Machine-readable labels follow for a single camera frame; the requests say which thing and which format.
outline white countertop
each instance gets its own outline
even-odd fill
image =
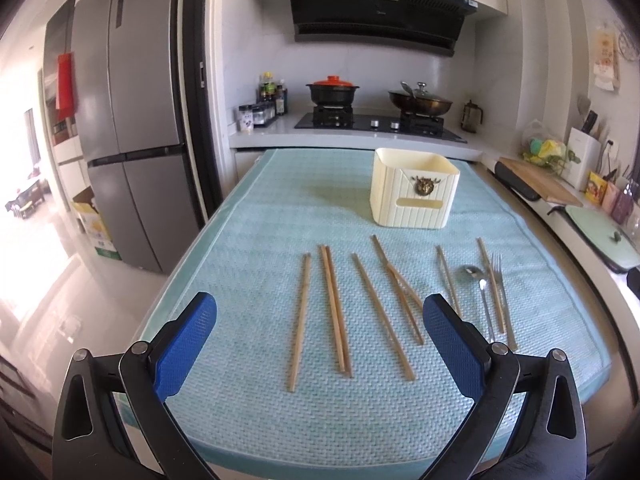
[[[355,130],[301,129],[294,127],[303,117],[303,113],[291,113],[278,118],[266,128],[254,128],[253,133],[243,134],[235,131],[235,125],[229,133],[229,147],[239,148],[351,148],[356,150],[375,150],[377,148],[398,148],[431,152],[449,158],[458,158],[471,162],[481,162],[487,154],[498,155],[476,134],[468,134],[456,127],[447,127],[457,136],[466,140],[434,139],[403,134],[360,132]]]
[[[408,136],[403,134],[386,134],[358,132],[353,130],[301,129],[294,126],[303,114],[289,114],[278,118],[267,128],[256,128],[251,134],[241,134],[235,127],[229,133],[229,146],[232,149],[305,147],[305,148],[351,148],[375,150],[376,148],[399,148],[432,152],[440,155],[480,162],[493,172],[495,164],[501,156],[515,158],[496,150],[484,142],[481,136],[462,132],[458,128],[447,127],[453,133],[467,141],[466,144],[439,140],[427,137]],[[585,199],[584,194],[576,191],[568,184],[565,187],[578,197],[585,207],[595,208]],[[516,195],[535,213],[544,224],[564,244],[566,250],[579,263],[596,291],[605,301],[623,340],[626,343],[631,365],[640,382],[640,300],[626,286],[626,275],[616,274],[609,270],[599,256],[582,240],[582,237],[559,214],[548,213],[556,205],[538,200],[530,202],[519,194]]]

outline fork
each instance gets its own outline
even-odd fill
[[[509,303],[507,302],[507,290],[504,288],[504,280],[502,278],[502,255],[500,253],[494,253],[491,255],[491,266],[494,268],[495,281],[498,288],[502,291],[502,298],[504,300],[504,321],[507,329],[507,346],[512,352],[515,352],[518,349],[518,344],[516,343],[516,336],[513,333],[513,326],[511,325],[511,314],[509,312]]]

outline range hood vent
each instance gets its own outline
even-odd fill
[[[296,41],[365,41],[453,56],[472,0],[291,0]]]

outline red hanging decoration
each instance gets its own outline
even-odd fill
[[[56,95],[58,120],[74,114],[74,88],[71,73],[71,53],[58,56],[58,93]]]

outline jar lid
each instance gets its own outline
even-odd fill
[[[341,80],[339,75],[330,75],[324,81],[315,81],[314,85],[353,86],[353,83]]]

